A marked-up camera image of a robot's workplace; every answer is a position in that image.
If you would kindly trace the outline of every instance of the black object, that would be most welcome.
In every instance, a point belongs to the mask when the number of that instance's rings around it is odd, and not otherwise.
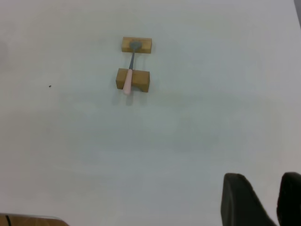
[[[9,216],[5,215],[5,217],[6,217],[6,220],[8,221],[8,226],[11,226],[11,222],[10,222]]]
[[[294,2],[299,20],[299,25],[301,26],[301,0],[294,0]]]
[[[250,182],[241,174],[227,173],[222,192],[223,226],[276,226],[269,218]],[[280,226],[301,226],[301,175],[282,177],[277,216]]]
[[[281,180],[277,204],[281,226],[301,226],[301,175],[285,173]]]

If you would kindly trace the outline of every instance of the pink spoon handle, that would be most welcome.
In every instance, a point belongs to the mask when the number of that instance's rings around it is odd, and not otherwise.
[[[123,86],[123,93],[126,95],[130,95],[131,93],[132,75],[133,75],[133,70],[129,69],[127,71],[126,81],[124,82],[124,86]]]

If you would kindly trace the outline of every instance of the white table surface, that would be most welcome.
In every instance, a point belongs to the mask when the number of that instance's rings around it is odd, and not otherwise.
[[[123,36],[153,38],[125,97]],[[0,212],[70,226],[221,226],[244,174],[277,221],[301,172],[292,0],[0,1]]]

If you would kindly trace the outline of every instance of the wooden edge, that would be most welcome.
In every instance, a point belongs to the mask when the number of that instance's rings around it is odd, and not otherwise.
[[[133,38],[133,37],[123,37],[121,50],[122,52],[131,53],[133,50],[130,48],[130,42],[140,41],[142,42],[142,47],[136,51],[136,53],[151,53],[152,39],[150,38]]]
[[[119,68],[116,76],[116,86],[123,89],[128,69]],[[142,92],[148,92],[150,86],[150,72],[133,70],[132,86],[139,88]]]

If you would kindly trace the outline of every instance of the spoon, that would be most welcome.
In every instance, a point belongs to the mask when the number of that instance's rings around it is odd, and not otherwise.
[[[128,68],[128,71],[127,71],[126,81],[124,82],[124,86],[123,86],[123,93],[126,95],[130,95],[130,93],[131,93],[135,51],[138,50],[139,48],[141,48],[141,46],[142,46],[142,42],[140,42],[140,41],[130,42],[130,48],[133,50],[133,54],[132,54],[130,67]]]

